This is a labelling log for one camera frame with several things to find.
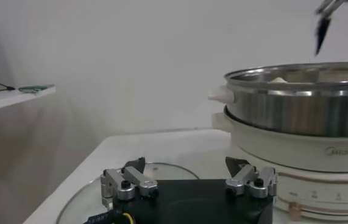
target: brand logo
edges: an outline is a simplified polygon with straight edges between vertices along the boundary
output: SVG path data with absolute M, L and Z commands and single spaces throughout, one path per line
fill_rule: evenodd
M 327 156 L 348 156 L 348 149 L 337 149 L 335 147 L 328 147 L 324 150 Z

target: yellow wire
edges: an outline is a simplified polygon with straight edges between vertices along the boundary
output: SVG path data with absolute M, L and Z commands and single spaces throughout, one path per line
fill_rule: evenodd
M 125 216 L 125 217 L 127 217 L 127 218 L 129 219 L 129 223 L 130 223 L 130 224 L 135 224 L 135 223 L 133 222 L 133 217 L 132 217 L 129 213 L 124 212 L 124 213 L 123 213 L 123 216 Z

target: stainless steel pot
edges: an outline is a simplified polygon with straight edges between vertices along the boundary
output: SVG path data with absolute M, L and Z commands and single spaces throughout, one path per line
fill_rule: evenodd
M 219 98 L 236 121 L 282 133 L 348 137 L 348 63 L 253 68 L 225 78 Z

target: white shelf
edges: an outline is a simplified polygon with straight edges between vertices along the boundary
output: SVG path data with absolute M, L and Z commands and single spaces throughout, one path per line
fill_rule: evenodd
M 0 108 L 36 99 L 56 92 L 56 87 L 42 90 L 36 94 L 21 93 L 18 90 L 0 92 Z

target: screw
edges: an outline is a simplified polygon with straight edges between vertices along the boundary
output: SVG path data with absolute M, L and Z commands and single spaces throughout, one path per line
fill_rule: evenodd
M 263 182 L 262 179 L 257 178 L 257 179 L 254 181 L 254 185 L 255 185 L 255 187 L 263 187 L 264 182 Z
M 121 189 L 128 189 L 128 188 L 130 188 L 130 181 L 123 180 L 121 182 Z

